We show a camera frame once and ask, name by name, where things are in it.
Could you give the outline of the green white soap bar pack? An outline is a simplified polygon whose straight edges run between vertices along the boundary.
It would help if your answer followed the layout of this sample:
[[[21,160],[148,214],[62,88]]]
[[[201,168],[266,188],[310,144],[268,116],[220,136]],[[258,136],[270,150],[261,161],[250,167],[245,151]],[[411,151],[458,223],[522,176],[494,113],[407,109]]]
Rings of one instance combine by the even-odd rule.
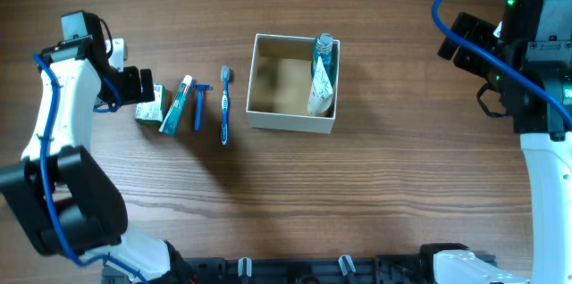
[[[140,103],[136,106],[135,120],[141,124],[161,124],[164,120],[164,105],[166,100],[166,88],[163,85],[154,85],[155,99],[150,102]]]

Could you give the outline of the teal white toothpaste tube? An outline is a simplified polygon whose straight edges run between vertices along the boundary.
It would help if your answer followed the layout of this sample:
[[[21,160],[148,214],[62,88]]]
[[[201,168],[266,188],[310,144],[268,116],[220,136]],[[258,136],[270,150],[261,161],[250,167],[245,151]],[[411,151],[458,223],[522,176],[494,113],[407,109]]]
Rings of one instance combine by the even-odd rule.
[[[186,103],[189,92],[191,91],[193,78],[186,75],[174,96],[172,105],[167,112],[159,131],[170,136],[174,136],[181,120],[184,105]]]

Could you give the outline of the blue disposable razor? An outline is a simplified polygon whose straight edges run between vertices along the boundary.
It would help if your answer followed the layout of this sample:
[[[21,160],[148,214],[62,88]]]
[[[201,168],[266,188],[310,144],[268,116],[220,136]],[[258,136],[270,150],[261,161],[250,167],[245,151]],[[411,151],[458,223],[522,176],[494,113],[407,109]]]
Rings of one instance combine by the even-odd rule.
[[[203,104],[204,104],[204,94],[206,91],[211,90],[212,87],[208,84],[194,84],[192,86],[192,89],[197,92],[194,130],[200,131],[202,112],[203,112]]]

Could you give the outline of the blue mouthwash bottle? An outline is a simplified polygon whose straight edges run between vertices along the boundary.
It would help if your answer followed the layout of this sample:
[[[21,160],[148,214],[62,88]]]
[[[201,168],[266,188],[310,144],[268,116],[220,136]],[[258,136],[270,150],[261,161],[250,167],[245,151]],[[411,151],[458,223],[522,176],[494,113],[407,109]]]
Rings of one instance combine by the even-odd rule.
[[[333,38],[329,33],[322,33],[315,38],[311,76],[315,75],[318,59],[321,58],[328,78],[331,84],[334,85],[334,64],[332,49]]]

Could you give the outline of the white lotion tube green leaves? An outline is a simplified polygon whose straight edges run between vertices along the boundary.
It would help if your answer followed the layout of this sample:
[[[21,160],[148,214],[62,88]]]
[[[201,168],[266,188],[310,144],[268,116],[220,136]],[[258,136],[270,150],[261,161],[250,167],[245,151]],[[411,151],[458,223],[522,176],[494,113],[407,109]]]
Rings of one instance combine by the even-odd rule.
[[[322,57],[319,56],[315,64],[307,111],[312,116],[325,116],[332,105],[332,100],[332,83],[324,67]]]

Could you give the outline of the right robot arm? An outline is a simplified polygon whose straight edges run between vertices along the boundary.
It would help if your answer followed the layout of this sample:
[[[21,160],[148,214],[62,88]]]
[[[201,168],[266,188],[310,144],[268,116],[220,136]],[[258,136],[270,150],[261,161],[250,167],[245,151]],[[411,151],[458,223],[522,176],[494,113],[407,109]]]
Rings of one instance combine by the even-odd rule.
[[[503,0],[494,25],[460,13],[438,55],[484,79],[512,118],[528,172],[533,219],[533,283],[571,281],[571,0]]]

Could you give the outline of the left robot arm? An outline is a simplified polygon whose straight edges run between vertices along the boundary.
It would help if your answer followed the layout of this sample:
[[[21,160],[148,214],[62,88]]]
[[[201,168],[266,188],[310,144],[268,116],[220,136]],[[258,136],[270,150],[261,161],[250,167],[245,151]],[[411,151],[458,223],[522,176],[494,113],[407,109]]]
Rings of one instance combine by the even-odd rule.
[[[37,122],[1,192],[35,250],[79,267],[120,271],[131,283],[194,283],[174,246],[130,224],[120,191],[90,153],[96,113],[155,98],[152,73],[126,66],[106,22],[83,10],[61,18],[63,38],[34,55],[42,79]]]

